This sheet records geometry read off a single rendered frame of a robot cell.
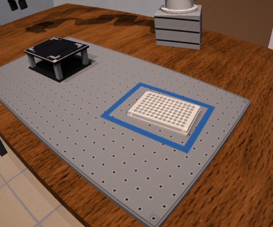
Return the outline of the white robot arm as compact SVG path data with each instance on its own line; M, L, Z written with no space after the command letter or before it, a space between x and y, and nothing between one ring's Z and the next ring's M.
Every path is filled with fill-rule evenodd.
M184 14L195 12L198 7L193 4L195 0L165 0L165 5L161 7L161 11L171 14Z

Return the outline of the blue rectangular tape outline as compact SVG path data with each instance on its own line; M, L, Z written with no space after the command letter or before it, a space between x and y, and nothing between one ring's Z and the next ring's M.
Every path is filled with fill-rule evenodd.
M204 116L202 117L201 121L197 125L196 129L194 130L194 132L192 133L192 135L190 136L190 138L188 139L188 141L186 142L186 144L184 146L177 144L175 142L172 142L170 140L167 140L165 138L162 138L162 137L155 135L153 133L150 133L148 131L145 131L141 128L133 126L133 125L126 123L124 121L121 121L119 119L116 119L112 116L109 116L109 114L112 111L114 111L121 103L123 103L130 95L132 95L141 86L208 108L207 111L205 112ZM113 123L116 123L120 126L123 126L127 129L130 129L134 132L137 132L141 135L144 135L146 137L154 139L158 142L161 142L165 145L168 145L170 147L178 149L182 152L188 153L189 150L191 149L192 145L196 141L197 137L199 136L200 132L202 131L203 127L205 126L206 122L208 121L209 117L211 116L214 109L215 109L214 106L211 106L211 105L208 105L208 104L205 104L205 103L202 103L202 102L199 102L199 101L196 101L196 100L193 100L193 99L190 99L190 98L187 98L187 97L184 97L184 96L181 96L181 95L169 92L169 91L165 91L165 90L162 90L162 89L159 89L159 88L156 88L156 87L144 84L144 83L138 83L129 92L127 92L122 98L120 98L115 104L113 104L108 110L106 110L100 117L102 117L106 120L109 120Z

